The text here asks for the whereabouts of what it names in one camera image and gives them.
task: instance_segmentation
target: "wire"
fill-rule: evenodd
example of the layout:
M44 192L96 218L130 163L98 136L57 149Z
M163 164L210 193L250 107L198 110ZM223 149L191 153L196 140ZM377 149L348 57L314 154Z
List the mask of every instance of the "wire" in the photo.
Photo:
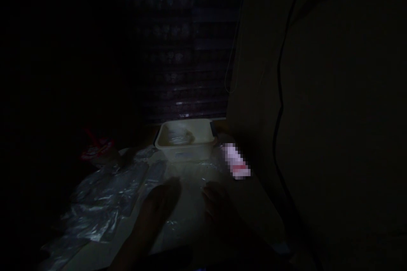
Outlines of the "wire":
M285 40L287 38L287 33L288 33L288 28L290 26L290 20L291 20L291 16L294 12L294 7L296 4L297 0L293 0L293 3L291 4L291 8L290 11L288 12L288 17L287 17L287 23L285 25L285 35L284 35L284 40L283 43L281 45L281 49L280 49L280 54L279 54L279 61L277 64L277 83L278 83L278 90L279 90L279 99L280 99L280 109L279 109L279 114L277 116L277 121L276 121L276 125L274 127L274 135L273 135L273 159L274 159L274 165L276 167L276 171L277 171L277 175L280 179L281 185L284 189L284 192L288 198L288 201L290 202L290 204L293 207L293 210L295 212L295 216L298 220L298 225L300 226L301 231L303 232L304 237L309 241L308 246L312 255L312 258L314 260L315 263L315 267L317 268L318 271L323 271L323 267L322 264L318 258L318 256L316 255L315 249L313 248L312 244L311 244L311 238L309 237L309 235L307 234L307 229L305 227L305 224L303 223L303 221L301 220L301 216L300 213L297 209L297 207L295 206L295 202L293 197L291 196L290 191L288 190L287 184L285 182L285 179L281 173L281 170L278 166L277 163L277 158L276 158L276 143L277 143L277 136L278 136L278 132L279 132L279 127L280 127L280 122L281 122L281 117L283 115L284 112L284 102L283 102L283 91L282 91L282 84L281 84L281 59L283 56L283 51L284 51L284 45L285 45Z

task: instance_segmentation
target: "clear plastic sheet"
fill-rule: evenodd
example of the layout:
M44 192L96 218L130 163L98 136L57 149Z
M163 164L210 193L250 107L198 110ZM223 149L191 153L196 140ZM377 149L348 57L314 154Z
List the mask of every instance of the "clear plastic sheet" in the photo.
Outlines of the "clear plastic sheet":
M59 270L89 241L113 239L121 218L131 215L141 186L157 185L167 168L167 161L149 162L156 152L149 146L137 152L130 164L105 166L77 186L56 227L64 236L43 246L51 256L40 270Z
M50 253L50 257L40 263L38 270L58 271L85 246L89 240L61 237L45 246L42 250Z

